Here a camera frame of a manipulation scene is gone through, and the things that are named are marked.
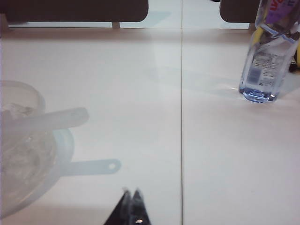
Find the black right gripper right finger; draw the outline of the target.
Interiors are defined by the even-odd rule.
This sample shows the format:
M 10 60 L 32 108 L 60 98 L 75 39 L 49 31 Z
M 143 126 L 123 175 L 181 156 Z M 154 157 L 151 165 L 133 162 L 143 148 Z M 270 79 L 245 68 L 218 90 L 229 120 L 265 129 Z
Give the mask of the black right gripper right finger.
M 151 221 L 145 207 L 144 198 L 140 189 L 136 189 L 131 199 L 131 224 L 151 225 Z

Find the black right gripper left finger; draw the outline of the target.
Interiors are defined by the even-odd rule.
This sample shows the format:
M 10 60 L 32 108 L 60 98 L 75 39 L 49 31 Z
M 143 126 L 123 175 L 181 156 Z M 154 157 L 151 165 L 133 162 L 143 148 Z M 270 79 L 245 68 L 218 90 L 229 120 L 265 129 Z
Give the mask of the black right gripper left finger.
M 126 225 L 128 223 L 129 203 L 131 193 L 125 190 L 117 205 L 105 221 L 104 225 Z

